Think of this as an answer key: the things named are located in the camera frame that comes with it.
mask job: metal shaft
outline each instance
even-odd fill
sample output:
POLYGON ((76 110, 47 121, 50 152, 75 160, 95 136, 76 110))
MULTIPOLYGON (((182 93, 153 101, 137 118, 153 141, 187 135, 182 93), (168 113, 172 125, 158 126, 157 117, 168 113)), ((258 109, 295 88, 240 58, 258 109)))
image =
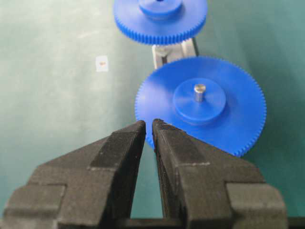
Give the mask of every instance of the metal shaft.
POLYGON ((196 84, 194 87, 195 101, 199 103, 202 102, 205 91, 206 91, 206 87, 204 84, 196 84))

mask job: gripper jaw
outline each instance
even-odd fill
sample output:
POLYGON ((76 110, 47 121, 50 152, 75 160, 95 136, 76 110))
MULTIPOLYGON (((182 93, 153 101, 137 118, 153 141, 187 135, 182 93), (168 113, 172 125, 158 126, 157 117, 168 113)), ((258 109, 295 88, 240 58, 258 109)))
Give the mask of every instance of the gripper jaw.
POLYGON ((0 228, 287 228, 282 197, 258 168, 160 119, 152 130, 165 219, 129 219, 145 129, 139 121, 38 166, 0 228))
POLYGON ((2 229, 98 228, 128 218, 145 141, 139 121, 36 168, 15 190, 2 229))
POLYGON ((187 229, 287 228, 280 193, 253 164, 160 119, 152 124, 163 214, 187 229))

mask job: blue gear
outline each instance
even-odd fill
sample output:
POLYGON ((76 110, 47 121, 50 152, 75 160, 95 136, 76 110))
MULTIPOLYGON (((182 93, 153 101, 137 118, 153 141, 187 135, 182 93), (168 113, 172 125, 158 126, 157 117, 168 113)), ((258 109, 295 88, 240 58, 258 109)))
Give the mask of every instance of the blue gear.
POLYGON ((152 122, 160 118, 189 135, 234 156, 257 141, 266 119, 266 103, 257 82, 241 68, 210 57, 182 59, 153 72, 135 101, 137 120, 146 122, 153 147, 152 122), (203 102, 194 86, 206 85, 203 102))
POLYGON ((206 0, 115 0, 119 29, 144 44, 169 45, 194 37, 205 24, 206 0))

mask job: small white label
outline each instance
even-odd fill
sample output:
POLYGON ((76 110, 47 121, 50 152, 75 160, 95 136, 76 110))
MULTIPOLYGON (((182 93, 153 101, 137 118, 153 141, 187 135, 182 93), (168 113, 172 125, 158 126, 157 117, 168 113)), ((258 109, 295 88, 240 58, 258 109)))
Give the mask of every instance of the small white label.
POLYGON ((108 68, 108 57, 107 56, 98 56, 95 59, 96 72, 107 72, 108 68))

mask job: green mat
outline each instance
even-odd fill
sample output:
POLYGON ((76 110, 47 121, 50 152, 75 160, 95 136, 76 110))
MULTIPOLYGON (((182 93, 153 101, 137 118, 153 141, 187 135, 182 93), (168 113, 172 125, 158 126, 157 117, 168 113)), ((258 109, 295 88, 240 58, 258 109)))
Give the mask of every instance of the green mat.
MULTIPOLYGON (((305 216, 303 0, 209 0, 200 55, 246 69, 267 101, 262 136, 245 159, 305 216)), ((134 98, 153 71, 149 46, 124 37, 111 0, 0 1, 0 212, 45 161, 135 121, 134 98), (95 59, 107 55, 108 72, 95 59)), ((132 216, 162 217, 154 152, 144 148, 132 216)))

